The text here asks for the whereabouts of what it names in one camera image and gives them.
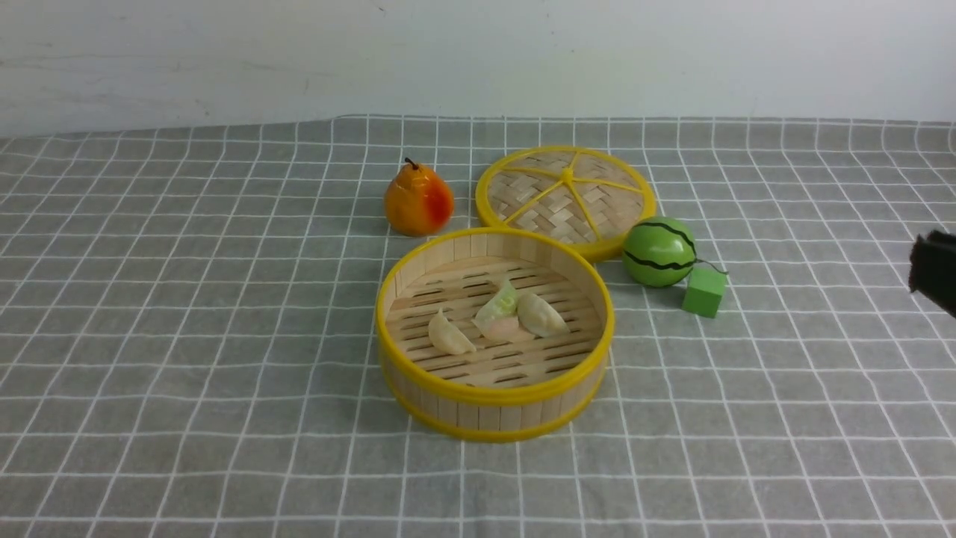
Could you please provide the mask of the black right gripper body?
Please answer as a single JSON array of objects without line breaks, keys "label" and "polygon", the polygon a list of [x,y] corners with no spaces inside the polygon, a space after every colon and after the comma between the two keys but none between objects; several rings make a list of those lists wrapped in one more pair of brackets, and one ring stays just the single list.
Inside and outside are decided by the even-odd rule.
[{"label": "black right gripper body", "polygon": [[955,318],[955,235],[939,229],[918,235],[909,262],[910,293],[919,292]]}]

